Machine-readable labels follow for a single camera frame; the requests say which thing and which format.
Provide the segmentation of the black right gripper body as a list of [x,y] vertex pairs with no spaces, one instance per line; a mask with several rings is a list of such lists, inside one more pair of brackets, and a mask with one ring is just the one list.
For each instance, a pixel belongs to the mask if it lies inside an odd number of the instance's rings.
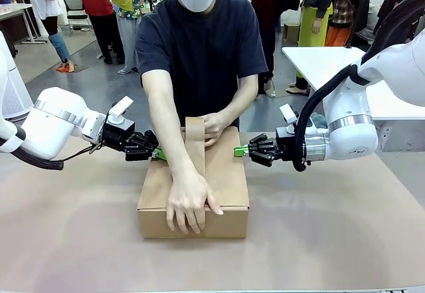
[[288,133],[287,127],[276,128],[276,159],[294,158],[295,134]]

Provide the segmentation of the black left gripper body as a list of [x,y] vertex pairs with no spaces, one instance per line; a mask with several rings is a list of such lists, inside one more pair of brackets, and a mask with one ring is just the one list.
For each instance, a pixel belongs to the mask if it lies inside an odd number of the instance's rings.
[[135,131],[135,122],[124,119],[121,124],[112,124],[106,120],[102,130],[102,145],[116,151],[125,152],[126,140]]

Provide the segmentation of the person's left hand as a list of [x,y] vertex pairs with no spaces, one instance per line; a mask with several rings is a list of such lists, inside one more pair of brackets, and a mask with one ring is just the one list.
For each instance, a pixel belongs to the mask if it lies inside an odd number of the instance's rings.
[[205,126],[205,147],[215,144],[233,120],[224,110],[202,116]]

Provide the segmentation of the person's right hand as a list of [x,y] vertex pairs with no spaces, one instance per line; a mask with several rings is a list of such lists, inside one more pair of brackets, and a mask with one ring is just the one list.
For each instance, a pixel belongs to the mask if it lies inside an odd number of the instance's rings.
[[181,232],[188,234],[191,229],[199,234],[206,224],[205,204],[216,215],[224,214],[209,184],[194,167],[176,173],[166,210],[168,227],[174,231],[176,221]]

